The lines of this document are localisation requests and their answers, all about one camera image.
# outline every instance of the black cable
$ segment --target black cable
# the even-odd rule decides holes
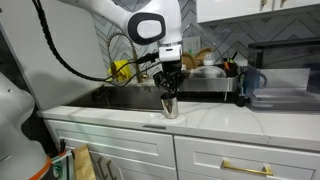
[[[155,66],[157,66],[157,65],[159,65],[159,64],[160,64],[160,63],[155,63],[154,65],[151,65],[150,67],[146,68],[145,70],[142,70],[142,71],[140,71],[139,73],[134,74],[134,75],[133,75],[128,81],[126,81],[124,84],[117,85],[117,86],[118,86],[118,87],[124,87],[124,86],[128,85],[128,84],[130,83],[130,81],[131,81],[134,77],[140,75],[140,74],[143,73],[143,72],[148,71],[149,69],[151,69],[151,68],[153,68],[153,67],[155,67]]]
[[[125,65],[123,65],[121,68],[119,68],[116,73],[114,73],[113,75],[111,75],[110,77],[107,77],[107,78],[96,78],[96,77],[91,77],[91,76],[88,76],[88,75],[85,75],[85,74],[82,74],[80,73],[79,71],[75,70],[74,68],[72,68],[62,57],[61,55],[59,54],[58,50],[56,49],[55,45],[54,45],[54,42],[52,40],[52,36],[51,36],[51,32],[50,32],[50,29],[49,29],[49,26],[48,26],[48,23],[47,23],[47,19],[46,19],[46,15],[45,15],[45,12],[42,8],[42,5],[41,5],[41,2],[40,0],[32,0],[37,12],[38,12],[38,17],[40,19],[40,24],[42,26],[42,30],[43,30],[43,33],[45,35],[45,38],[47,40],[47,44],[50,48],[50,50],[52,51],[53,55],[56,57],[56,59],[67,69],[69,70],[71,73],[83,78],[83,79],[86,79],[86,80],[91,80],[91,81],[98,81],[98,82],[106,82],[106,83],[109,83],[109,84],[112,84],[114,86],[118,86],[112,82],[108,82],[107,80],[110,79],[110,78],[113,78],[123,67],[125,67],[126,65],[130,64],[130,63],[134,63],[134,62],[128,62],[126,63]]]

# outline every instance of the upper cabinet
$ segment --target upper cabinet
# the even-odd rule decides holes
[[[283,10],[317,4],[320,4],[320,0],[275,0],[274,10]]]
[[[198,23],[271,12],[273,0],[197,0]]]
[[[197,0],[197,22],[213,22],[292,8],[304,11],[302,7],[312,5],[320,5],[320,0]]]

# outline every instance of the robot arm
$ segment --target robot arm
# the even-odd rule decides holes
[[[183,81],[180,56],[181,14],[178,0],[151,0],[137,12],[128,12],[112,0],[59,0],[100,15],[139,45],[160,42],[163,72],[155,75],[158,87],[175,93]]]

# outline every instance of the wooden cutting board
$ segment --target wooden cutting board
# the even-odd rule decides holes
[[[181,55],[181,62],[182,64],[186,65],[186,68],[189,69],[196,69],[199,66],[203,66],[203,60],[207,53],[212,52],[210,48],[202,48],[199,50],[197,55],[192,56],[192,54],[188,52],[183,52]]]
[[[92,167],[88,146],[85,144],[73,150],[74,152],[74,173],[76,180],[96,180]]]

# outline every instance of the gold drawer handle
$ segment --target gold drawer handle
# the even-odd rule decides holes
[[[224,160],[222,164],[223,164],[223,168],[225,168],[225,169],[231,169],[231,170],[235,170],[235,171],[242,171],[242,172],[265,175],[265,176],[273,176],[271,168],[267,167],[267,166],[263,167],[262,171],[256,171],[256,170],[251,170],[251,169],[243,169],[243,168],[233,167],[230,165],[230,162],[226,161],[226,160]]]

